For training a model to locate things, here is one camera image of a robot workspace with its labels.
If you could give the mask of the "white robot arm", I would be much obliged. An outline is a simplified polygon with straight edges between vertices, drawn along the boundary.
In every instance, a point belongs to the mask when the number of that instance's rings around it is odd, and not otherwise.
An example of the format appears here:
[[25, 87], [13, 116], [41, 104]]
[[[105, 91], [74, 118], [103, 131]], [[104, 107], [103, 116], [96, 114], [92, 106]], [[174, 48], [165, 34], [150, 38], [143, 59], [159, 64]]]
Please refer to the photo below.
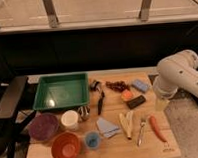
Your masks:
[[158, 76], [153, 91], [159, 98], [172, 98], [178, 88], [183, 88], [198, 98], [198, 55], [182, 50], [161, 59], [157, 64]]

